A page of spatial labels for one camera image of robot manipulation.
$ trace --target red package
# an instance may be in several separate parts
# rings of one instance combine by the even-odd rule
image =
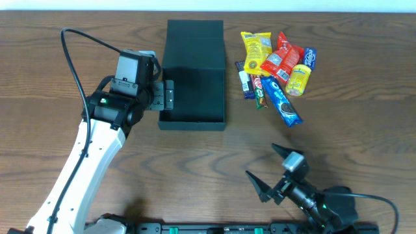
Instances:
[[[286,85],[293,67],[298,64],[305,51],[301,47],[292,46],[283,32],[279,33],[278,48],[264,61],[261,68]]]

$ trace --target open box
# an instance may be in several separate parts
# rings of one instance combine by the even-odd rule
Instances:
[[[174,82],[174,108],[160,112],[160,129],[225,129],[225,55],[222,21],[168,21],[162,75]]]

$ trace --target white wall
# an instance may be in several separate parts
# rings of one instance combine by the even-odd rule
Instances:
[[[416,0],[0,0],[0,10],[416,12]]]

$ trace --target yellow snack bag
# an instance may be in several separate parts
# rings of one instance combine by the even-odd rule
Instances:
[[[272,54],[272,42],[270,41],[271,32],[241,32],[242,40],[246,46],[247,57],[244,63],[244,71],[254,75],[270,74],[261,69],[260,66]]]

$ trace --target yellow bottle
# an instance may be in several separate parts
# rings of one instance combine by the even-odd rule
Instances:
[[[311,72],[311,68],[303,64],[298,64],[293,67],[291,77],[286,85],[286,93],[292,96],[301,96],[305,91],[306,83]]]

